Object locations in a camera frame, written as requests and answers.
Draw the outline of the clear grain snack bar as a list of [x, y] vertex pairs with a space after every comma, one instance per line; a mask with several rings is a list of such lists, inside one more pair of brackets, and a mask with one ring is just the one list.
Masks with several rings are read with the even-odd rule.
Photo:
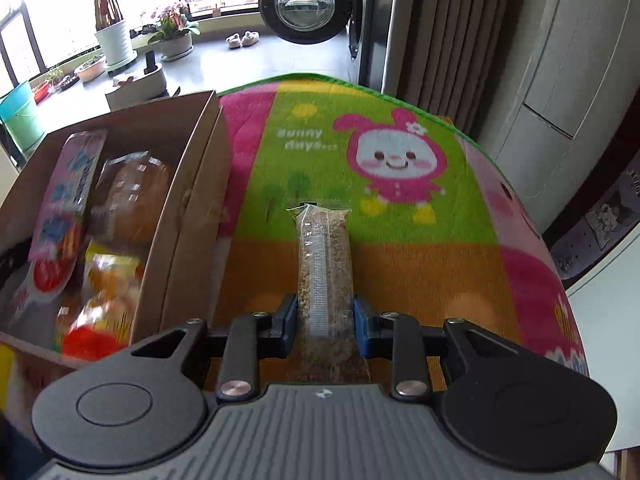
[[296, 335], [292, 370], [296, 382], [366, 384], [354, 312], [348, 211], [305, 204], [293, 210], [298, 241]]

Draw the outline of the red yellow snack bag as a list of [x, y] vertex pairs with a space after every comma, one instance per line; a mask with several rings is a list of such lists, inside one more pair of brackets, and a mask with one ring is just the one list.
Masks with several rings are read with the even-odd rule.
[[63, 356], [97, 361], [126, 348], [143, 273], [140, 258], [91, 242], [80, 292], [67, 294], [58, 310], [53, 349]]

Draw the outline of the pink blue snack packet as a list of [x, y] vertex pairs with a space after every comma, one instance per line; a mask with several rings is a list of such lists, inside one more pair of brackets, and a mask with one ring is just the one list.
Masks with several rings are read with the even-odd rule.
[[31, 307], [50, 304], [66, 287], [84, 239], [85, 211], [107, 132], [72, 134], [62, 147], [36, 220], [28, 271], [6, 312], [14, 324]]

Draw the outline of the colourful cartoon play mat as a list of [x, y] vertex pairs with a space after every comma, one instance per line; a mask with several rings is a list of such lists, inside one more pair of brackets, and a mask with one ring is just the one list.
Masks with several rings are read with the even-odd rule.
[[[316, 75], [216, 96], [231, 169], [202, 317], [208, 324], [224, 327], [297, 295], [293, 210], [314, 204], [348, 211], [354, 296], [375, 311], [431, 326], [464, 318], [588, 370], [548, 247], [494, 162], [453, 126]], [[23, 363], [33, 392], [73, 371]]]

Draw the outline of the clear wrapped bread pack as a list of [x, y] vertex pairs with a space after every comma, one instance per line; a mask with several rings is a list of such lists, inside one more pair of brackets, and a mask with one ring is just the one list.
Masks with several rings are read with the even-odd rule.
[[90, 211], [91, 235], [120, 247], [151, 244], [171, 178], [171, 168], [149, 151], [104, 162]]

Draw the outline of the brown cardboard box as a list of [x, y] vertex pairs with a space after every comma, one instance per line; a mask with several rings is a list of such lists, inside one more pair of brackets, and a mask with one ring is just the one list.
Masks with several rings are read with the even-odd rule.
[[231, 169], [213, 92], [48, 134], [1, 206], [1, 341], [73, 370], [202, 318]]

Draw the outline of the white slippers pair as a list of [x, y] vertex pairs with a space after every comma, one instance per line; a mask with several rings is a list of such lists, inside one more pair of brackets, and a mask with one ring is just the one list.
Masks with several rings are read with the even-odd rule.
[[243, 35], [233, 34], [226, 38], [227, 46], [230, 50], [236, 50], [239, 48], [253, 47], [260, 39], [259, 32], [252, 32], [248, 30]]

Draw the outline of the pink flower pot plant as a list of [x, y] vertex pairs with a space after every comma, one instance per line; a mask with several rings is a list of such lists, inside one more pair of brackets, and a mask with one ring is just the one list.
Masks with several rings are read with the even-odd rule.
[[190, 2], [191, 0], [175, 0], [151, 14], [155, 30], [146, 43], [158, 44], [163, 62], [184, 58], [193, 49], [193, 36], [198, 36], [200, 26], [189, 21]]

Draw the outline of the low bowl planter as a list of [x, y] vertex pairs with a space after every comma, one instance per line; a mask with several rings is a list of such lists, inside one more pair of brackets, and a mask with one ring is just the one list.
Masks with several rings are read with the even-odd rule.
[[106, 70], [106, 59], [104, 55], [96, 55], [90, 60], [78, 65], [74, 70], [74, 75], [86, 84], [102, 75]]

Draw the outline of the teal plastic bucket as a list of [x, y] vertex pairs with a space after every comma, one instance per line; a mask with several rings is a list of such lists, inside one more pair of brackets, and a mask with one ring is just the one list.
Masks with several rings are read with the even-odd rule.
[[1, 122], [21, 154], [29, 159], [46, 135], [38, 117], [38, 106], [28, 81], [1, 99]]

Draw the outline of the grey curtain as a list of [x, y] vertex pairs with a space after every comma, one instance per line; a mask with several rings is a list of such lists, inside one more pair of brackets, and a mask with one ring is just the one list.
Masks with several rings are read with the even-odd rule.
[[382, 92], [470, 131], [508, 0], [392, 0]]

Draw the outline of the white air conditioner cabinet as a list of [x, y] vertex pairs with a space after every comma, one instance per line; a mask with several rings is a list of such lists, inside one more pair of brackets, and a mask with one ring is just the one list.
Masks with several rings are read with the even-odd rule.
[[544, 232], [639, 88], [639, 0], [506, 0], [471, 136]]

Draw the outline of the round washing machine door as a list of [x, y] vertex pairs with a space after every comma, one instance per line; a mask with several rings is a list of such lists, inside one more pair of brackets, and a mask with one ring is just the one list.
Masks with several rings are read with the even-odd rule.
[[265, 25], [292, 44], [320, 44], [338, 35], [352, 16], [354, 0], [259, 0]]

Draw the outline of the tall plant white pot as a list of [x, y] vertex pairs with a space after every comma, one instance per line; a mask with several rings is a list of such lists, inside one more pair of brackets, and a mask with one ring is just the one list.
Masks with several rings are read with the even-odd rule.
[[118, 0], [93, 0], [96, 40], [105, 56], [107, 73], [116, 73], [134, 62], [137, 52], [122, 17]]

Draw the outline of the black washing machine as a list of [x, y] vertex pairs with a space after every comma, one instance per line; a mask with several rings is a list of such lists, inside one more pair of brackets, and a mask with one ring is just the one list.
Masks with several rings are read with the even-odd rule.
[[381, 91], [394, 0], [352, 0], [346, 25], [349, 81]]

